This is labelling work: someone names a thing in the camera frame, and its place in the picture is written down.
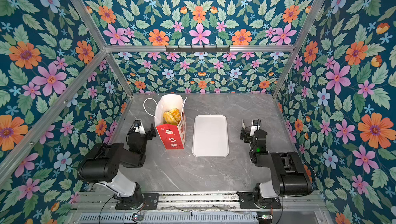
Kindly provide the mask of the long fake bread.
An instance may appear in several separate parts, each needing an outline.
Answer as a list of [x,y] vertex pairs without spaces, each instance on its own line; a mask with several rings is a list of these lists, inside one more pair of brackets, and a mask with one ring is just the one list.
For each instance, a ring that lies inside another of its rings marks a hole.
[[164,112],[163,118],[167,124],[177,126],[178,121],[174,118],[174,116],[170,112]]

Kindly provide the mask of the red white paper bag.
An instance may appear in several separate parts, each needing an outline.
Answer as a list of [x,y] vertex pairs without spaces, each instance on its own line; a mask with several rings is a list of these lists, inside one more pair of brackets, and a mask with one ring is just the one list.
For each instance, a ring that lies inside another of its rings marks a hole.
[[[162,141],[165,149],[167,150],[182,150],[186,140],[186,116],[184,113],[184,105],[186,98],[182,98],[181,95],[167,94],[161,97],[158,102],[155,103],[155,112],[151,114],[146,109],[146,102],[154,100],[153,98],[147,98],[143,102],[143,109],[145,112],[154,118],[154,126]],[[181,121],[177,126],[167,124],[163,118],[164,112],[169,112],[171,109],[177,108],[181,112]]]

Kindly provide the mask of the round fake bread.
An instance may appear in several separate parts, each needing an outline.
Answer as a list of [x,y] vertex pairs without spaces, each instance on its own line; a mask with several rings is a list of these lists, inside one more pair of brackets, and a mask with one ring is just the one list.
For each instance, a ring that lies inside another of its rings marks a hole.
[[179,109],[174,108],[174,109],[171,109],[169,112],[173,116],[173,118],[175,119],[175,121],[177,123],[179,123],[181,121],[182,116],[181,116],[181,112]]

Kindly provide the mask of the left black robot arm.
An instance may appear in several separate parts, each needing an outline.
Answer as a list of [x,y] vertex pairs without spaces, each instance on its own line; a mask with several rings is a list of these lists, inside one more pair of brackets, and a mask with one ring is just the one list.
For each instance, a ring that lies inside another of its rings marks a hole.
[[113,192],[116,210],[153,209],[157,194],[145,196],[137,182],[125,176],[120,168],[142,168],[146,160],[147,141],[156,137],[153,125],[145,131],[141,120],[130,127],[123,143],[97,144],[84,156],[78,168],[79,177]]

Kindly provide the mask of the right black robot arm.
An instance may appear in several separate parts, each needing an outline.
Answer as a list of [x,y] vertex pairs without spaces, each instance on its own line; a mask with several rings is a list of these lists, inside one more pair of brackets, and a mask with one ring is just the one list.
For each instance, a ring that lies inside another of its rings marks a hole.
[[270,170],[270,180],[257,183],[252,200],[263,209],[281,197],[305,197],[313,192],[310,176],[300,156],[295,152],[267,151],[267,132],[258,126],[241,129],[240,139],[250,146],[251,162]]

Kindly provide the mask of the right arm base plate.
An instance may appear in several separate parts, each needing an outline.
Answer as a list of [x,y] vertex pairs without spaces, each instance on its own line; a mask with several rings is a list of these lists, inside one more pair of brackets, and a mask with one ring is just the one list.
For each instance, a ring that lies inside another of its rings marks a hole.
[[241,209],[281,209],[282,205],[278,198],[261,198],[258,193],[236,192],[239,197]]

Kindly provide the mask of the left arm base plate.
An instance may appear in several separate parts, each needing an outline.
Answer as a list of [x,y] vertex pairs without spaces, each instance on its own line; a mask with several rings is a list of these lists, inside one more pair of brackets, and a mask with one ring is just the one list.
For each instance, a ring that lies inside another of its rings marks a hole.
[[143,193],[131,197],[116,197],[116,210],[155,210],[159,203],[158,193]]

